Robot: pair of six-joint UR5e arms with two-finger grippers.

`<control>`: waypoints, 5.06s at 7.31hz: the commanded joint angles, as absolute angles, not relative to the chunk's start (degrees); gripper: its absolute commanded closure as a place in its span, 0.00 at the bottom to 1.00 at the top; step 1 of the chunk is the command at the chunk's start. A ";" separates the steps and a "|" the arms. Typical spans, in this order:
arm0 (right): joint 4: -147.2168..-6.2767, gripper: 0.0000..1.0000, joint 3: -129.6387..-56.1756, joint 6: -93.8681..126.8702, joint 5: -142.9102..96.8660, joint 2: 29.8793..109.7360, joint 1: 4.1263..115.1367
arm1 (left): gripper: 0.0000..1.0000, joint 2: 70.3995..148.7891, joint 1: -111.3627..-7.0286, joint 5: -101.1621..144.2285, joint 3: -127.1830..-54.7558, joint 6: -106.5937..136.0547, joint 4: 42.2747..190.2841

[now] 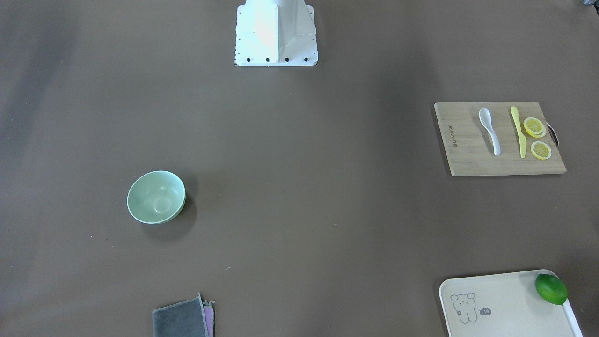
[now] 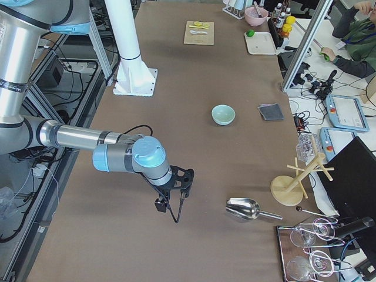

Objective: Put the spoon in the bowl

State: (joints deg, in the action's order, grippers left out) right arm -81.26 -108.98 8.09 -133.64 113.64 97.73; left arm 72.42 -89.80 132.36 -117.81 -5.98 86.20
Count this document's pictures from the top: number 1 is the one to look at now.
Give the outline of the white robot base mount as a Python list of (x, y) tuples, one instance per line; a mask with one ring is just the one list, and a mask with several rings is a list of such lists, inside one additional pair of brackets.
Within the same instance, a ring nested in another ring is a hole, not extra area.
[(313, 6), (303, 0), (247, 0), (237, 7), (234, 66), (315, 66)]

